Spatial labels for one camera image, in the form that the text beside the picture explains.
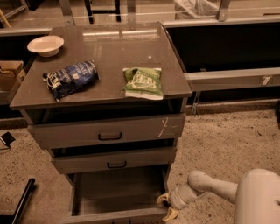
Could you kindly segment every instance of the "bag of chips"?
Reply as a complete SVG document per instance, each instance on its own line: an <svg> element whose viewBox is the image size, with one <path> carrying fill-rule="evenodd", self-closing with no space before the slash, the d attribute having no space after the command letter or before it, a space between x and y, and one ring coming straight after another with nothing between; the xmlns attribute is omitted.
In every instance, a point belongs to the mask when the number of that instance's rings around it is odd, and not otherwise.
<svg viewBox="0 0 280 224"><path fill-rule="evenodd" d="M60 98L70 95L97 79L98 74L93 60L77 63L56 72L43 74L43 80L46 81L48 89L52 91L57 102L60 101Z"/></svg>
<svg viewBox="0 0 280 224"><path fill-rule="evenodd" d="M123 69L127 84L123 88L125 96L162 100L160 68L132 67Z"/></svg>

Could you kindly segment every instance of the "robotic arm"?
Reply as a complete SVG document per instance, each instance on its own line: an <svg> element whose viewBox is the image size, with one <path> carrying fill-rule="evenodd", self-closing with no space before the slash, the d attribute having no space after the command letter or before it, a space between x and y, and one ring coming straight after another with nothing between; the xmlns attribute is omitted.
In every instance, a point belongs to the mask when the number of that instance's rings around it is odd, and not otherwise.
<svg viewBox="0 0 280 224"><path fill-rule="evenodd" d="M191 171L185 184L158 197L157 203L171 205L163 221L177 218L180 210L208 193L235 205L234 224L280 223L280 177L262 169L247 172L238 185Z"/></svg>

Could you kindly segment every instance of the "cardboard box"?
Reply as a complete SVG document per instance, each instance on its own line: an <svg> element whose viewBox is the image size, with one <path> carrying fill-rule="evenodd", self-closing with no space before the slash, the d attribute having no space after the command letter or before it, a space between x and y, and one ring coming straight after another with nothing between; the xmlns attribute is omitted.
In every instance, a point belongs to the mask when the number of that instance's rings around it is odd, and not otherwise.
<svg viewBox="0 0 280 224"><path fill-rule="evenodd" d="M23 61L0 60L0 91L11 91L23 71Z"/></svg>

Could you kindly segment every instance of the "speckled floor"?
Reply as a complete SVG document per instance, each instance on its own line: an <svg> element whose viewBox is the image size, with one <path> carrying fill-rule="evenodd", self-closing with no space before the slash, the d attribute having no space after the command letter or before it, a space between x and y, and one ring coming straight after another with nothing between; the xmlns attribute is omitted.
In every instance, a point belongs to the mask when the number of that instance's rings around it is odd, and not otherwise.
<svg viewBox="0 0 280 224"><path fill-rule="evenodd" d="M217 179L238 182L253 168L280 174L280 129L275 101L227 105L199 105L199 116L186 108L186 122L168 185L183 184L189 171L198 169ZM16 141L0 152L0 211L11 214L29 178L36 190L24 210L23 224L60 223L68 216L71 186L50 163L19 120L1 126ZM192 203L171 224L233 223L234 206L213 195Z"/></svg>

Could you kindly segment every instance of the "white bowl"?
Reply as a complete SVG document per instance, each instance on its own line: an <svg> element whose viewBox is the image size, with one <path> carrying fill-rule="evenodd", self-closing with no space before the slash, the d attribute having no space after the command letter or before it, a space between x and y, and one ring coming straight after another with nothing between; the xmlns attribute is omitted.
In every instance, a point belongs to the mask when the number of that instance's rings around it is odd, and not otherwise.
<svg viewBox="0 0 280 224"><path fill-rule="evenodd" d="M38 53L41 57L52 57L59 53L64 39L58 36L44 36L31 41L27 49L32 53Z"/></svg>

